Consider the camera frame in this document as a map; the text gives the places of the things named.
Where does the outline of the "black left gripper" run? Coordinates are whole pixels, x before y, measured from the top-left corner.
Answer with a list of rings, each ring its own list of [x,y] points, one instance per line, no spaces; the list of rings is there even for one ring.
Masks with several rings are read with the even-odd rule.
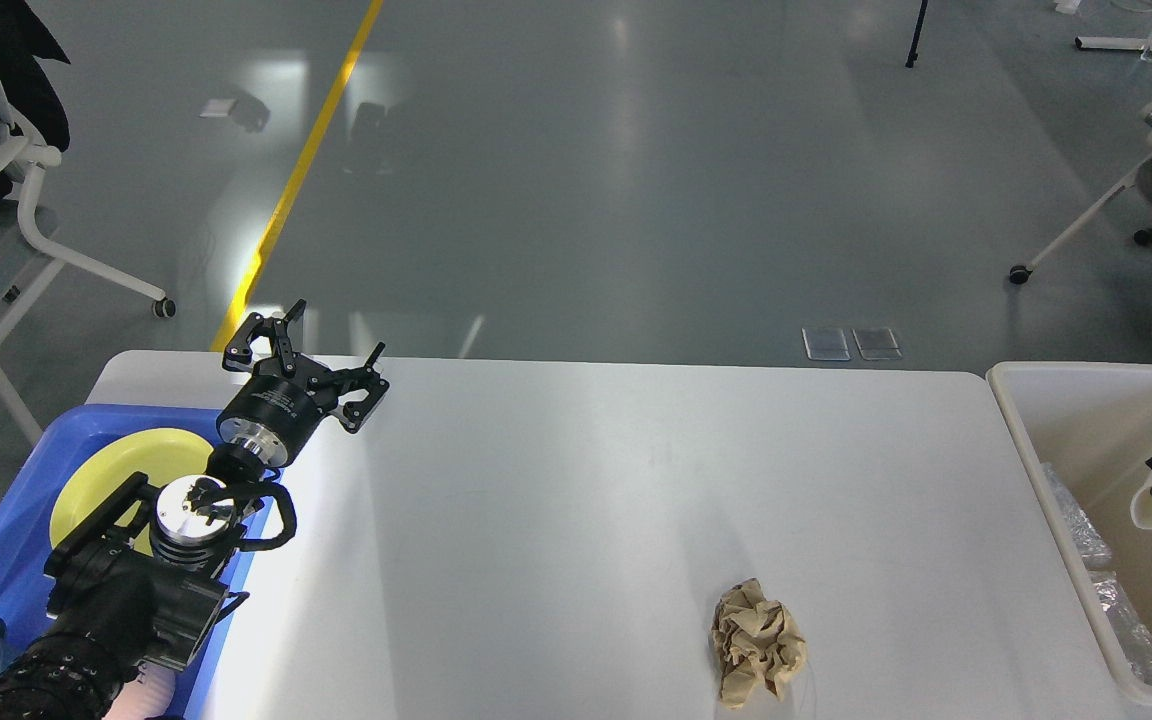
[[[283,378],[311,377],[288,332],[305,310],[306,300],[297,300],[282,316],[247,314],[223,348],[225,372],[252,377],[221,410],[220,441],[243,448],[270,469],[291,465],[326,416],[338,419],[347,433],[361,432],[391,388],[376,369],[387,350],[385,342],[376,343],[362,366],[326,370],[320,388],[306,389]],[[259,340],[270,346],[264,361],[256,361],[253,351]]]

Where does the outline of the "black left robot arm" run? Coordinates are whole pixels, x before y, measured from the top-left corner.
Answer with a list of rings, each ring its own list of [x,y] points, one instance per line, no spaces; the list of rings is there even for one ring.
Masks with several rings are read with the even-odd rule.
[[[204,468],[160,487],[128,471],[51,550],[51,626],[0,666],[0,719],[101,719],[141,665],[185,670],[247,598],[221,579],[229,561],[291,541],[280,473],[323,420],[356,433],[389,388],[384,343],[342,369],[298,351],[287,328],[305,306],[248,314],[225,347],[221,366],[248,378],[218,414]]]

